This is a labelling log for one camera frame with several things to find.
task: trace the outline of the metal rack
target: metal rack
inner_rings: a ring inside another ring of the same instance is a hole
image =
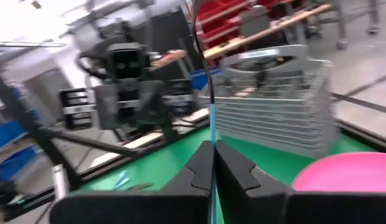
[[[275,57],[292,59],[270,67]],[[214,77],[220,134],[302,156],[328,153],[338,137],[330,62],[308,59],[304,45],[287,45],[230,56],[221,66],[224,74]],[[201,99],[208,103],[208,91]]]

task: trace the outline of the wire basket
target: wire basket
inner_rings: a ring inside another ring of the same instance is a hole
[[[302,156],[327,154],[337,139],[330,62],[308,59],[304,45],[288,45],[233,55],[221,66],[223,74],[214,76],[221,135]],[[209,105],[207,86],[199,98]]]

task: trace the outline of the cable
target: cable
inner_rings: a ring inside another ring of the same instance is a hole
[[[79,68],[81,68],[84,72],[87,72],[90,76],[97,77],[101,80],[104,80],[109,77],[107,74],[96,72],[92,68],[87,68],[86,66],[84,66],[81,62],[81,59],[83,58],[96,59],[96,60],[100,60],[101,62],[103,61],[103,58],[91,52],[80,52],[78,57],[75,58],[75,64],[77,64]]]
[[[195,31],[195,23],[197,20],[197,15],[199,13],[199,9],[201,6],[202,0],[194,0],[193,4],[193,25],[192,25],[192,33],[194,36],[194,42],[197,46],[197,51],[201,57],[201,60],[203,61],[204,71],[208,78],[208,87],[210,90],[210,140],[212,141],[212,144],[215,147],[215,141],[216,141],[216,127],[215,127],[215,95],[214,95],[214,84],[212,83],[212,77],[210,70],[207,65],[207,61],[204,57],[204,53],[202,50],[202,47],[200,45],[199,38],[197,36],[197,32]],[[217,224],[217,186],[214,183],[212,184],[212,224]]]

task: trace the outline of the blue storage box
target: blue storage box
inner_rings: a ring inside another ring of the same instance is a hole
[[[219,75],[222,73],[221,69],[219,68],[212,68],[210,69],[210,71],[211,71],[211,76]],[[207,78],[207,75],[205,74],[204,69],[192,72],[191,78],[192,78],[193,89],[195,90],[203,89],[203,87],[208,83],[208,78]]]
[[[10,121],[0,126],[0,148],[25,134],[23,127],[17,121]]]
[[[0,179],[11,180],[21,169],[23,169],[37,155],[33,146],[27,147],[13,154],[0,164]]]

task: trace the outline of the pink plastic plate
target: pink plastic plate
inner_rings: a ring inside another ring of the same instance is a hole
[[[300,191],[386,192],[386,153],[350,152],[313,162],[296,177]]]

